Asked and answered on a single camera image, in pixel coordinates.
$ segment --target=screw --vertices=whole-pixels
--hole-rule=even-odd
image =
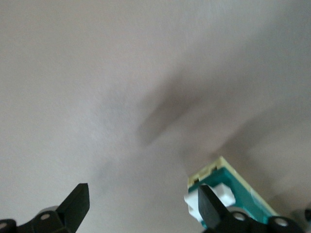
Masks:
[[[239,212],[235,212],[233,213],[233,217],[235,217],[237,220],[240,221],[244,221],[245,220],[245,216]]]
[[[46,219],[48,219],[50,217],[50,214],[45,214],[45,215],[42,215],[41,216],[41,220],[46,220]]]
[[[288,222],[287,222],[285,219],[282,219],[282,218],[280,218],[280,217],[277,217],[277,218],[275,219],[275,222],[276,222],[278,225],[282,226],[282,227],[288,226]]]
[[[8,224],[6,222],[0,223],[0,230],[5,228]]]

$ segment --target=black plastic part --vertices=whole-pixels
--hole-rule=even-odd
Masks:
[[[64,226],[75,233],[89,210],[87,183],[80,183],[60,204],[56,212]]]
[[[306,221],[311,222],[311,209],[305,210],[305,218],[306,218]]]
[[[81,183],[56,211],[44,211],[19,227],[12,219],[0,220],[0,224],[6,224],[0,229],[0,233],[75,233],[88,210],[88,185]]]
[[[6,225],[0,230],[0,233],[14,233],[16,231],[16,222],[13,219],[0,220],[0,224]]]
[[[203,233],[304,233],[291,219],[274,216],[262,224],[242,212],[229,212],[207,185],[199,186],[199,212],[208,226]]]
[[[198,189],[199,212],[207,226],[215,228],[230,213],[207,185]]]

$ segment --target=white ceiling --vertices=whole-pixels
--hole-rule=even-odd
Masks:
[[[0,219],[89,184],[79,233],[199,233],[219,155],[283,215],[311,201],[311,1],[0,1]]]

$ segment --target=white plastic part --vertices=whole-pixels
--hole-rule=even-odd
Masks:
[[[223,183],[220,183],[216,187],[211,190],[215,193],[218,199],[222,202],[225,207],[235,204],[235,198],[231,191],[231,189]],[[198,222],[202,222],[202,216],[199,212],[199,198],[198,198],[198,190],[194,190],[191,193],[184,196],[185,202],[188,204],[189,214],[198,220]]]

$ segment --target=yellow component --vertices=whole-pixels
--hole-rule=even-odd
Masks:
[[[261,202],[263,206],[265,206],[273,215],[278,216],[278,214],[271,208],[271,206],[240,176],[236,170],[224,159],[224,157],[219,157],[216,161],[211,163],[210,165],[205,166],[197,173],[193,174],[188,178],[188,189],[192,187],[198,181],[205,179],[209,176],[214,170],[219,170],[222,167],[225,167],[241,184],[244,188],[258,201]]]

